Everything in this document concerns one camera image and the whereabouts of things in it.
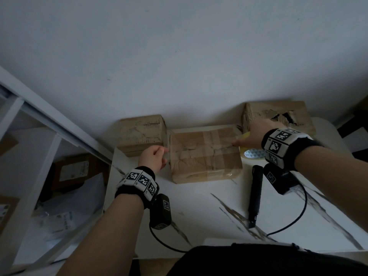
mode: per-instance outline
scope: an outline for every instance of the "person's left hand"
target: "person's left hand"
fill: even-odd
[[[168,148],[166,147],[152,145],[142,152],[138,160],[138,166],[149,167],[156,174],[166,166],[168,160],[164,159],[163,155],[167,152]]]

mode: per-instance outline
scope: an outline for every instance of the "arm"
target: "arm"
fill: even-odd
[[[156,174],[167,163],[166,152],[168,148],[151,146],[142,152],[138,165]],[[138,195],[118,195],[57,276],[128,275],[143,211]]]
[[[250,124],[250,136],[237,139],[232,144],[261,149],[264,135],[276,128],[285,126],[269,119],[255,120]],[[368,232],[368,163],[328,148],[311,146],[299,153],[294,165],[341,211]]]

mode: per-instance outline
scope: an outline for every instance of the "person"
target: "person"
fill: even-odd
[[[255,120],[249,127],[250,136],[232,144],[260,149],[265,135],[277,128],[285,126]],[[138,165],[156,174],[165,166],[167,152],[168,148],[151,146],[143,151]],[[302,149],[292,161],[297,171],[368,231],[368,163],[315,145]],[[141,196],[119,194],[57,275],[128,275],[144,208]],[[368,272],[359,262],[317,254],[295,244],[272,243],[198,246],[178,260],[168,275],[310,274],[316,269],[324,269],[322,273]]]

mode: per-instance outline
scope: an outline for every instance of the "cardboard box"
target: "cardboard box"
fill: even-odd
[[[166,125],[161,115],[122,119],[117,148],[127,157],[140,156],[151,145],[166,146]]]
[[[70,157],[55,163],[55,174],[51,191],[82,184],[87,179],[103,173],[105,185],[108,182],[109,165],[92,154]]]
[[[0,156],[8,152],[14,146],[18,144],[15,137],[10,134],[5,134],[0,141]]]
[[[170,136],[170,165],[176,184],[236,178],[242,171],[235,128]]]
[[[275,101],[246,103],[242,117],[243,132],[248,132],[248,125],[256,119],[280,121],[285,126],[313,136],[316,129],[303,101]]]
[[[9,222],[18,202],[19,198],[0,195],[0,234]]]

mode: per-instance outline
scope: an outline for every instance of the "person's right arm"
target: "person's right arm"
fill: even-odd
[[[250,136],[237,139],[235,146],[261,148],[264,135],[284,128],[269,119],[255,120]],[[349,158],[320,146],[304,149],[296,157],[296,169],[357,225],[368,232],[368,163]]]

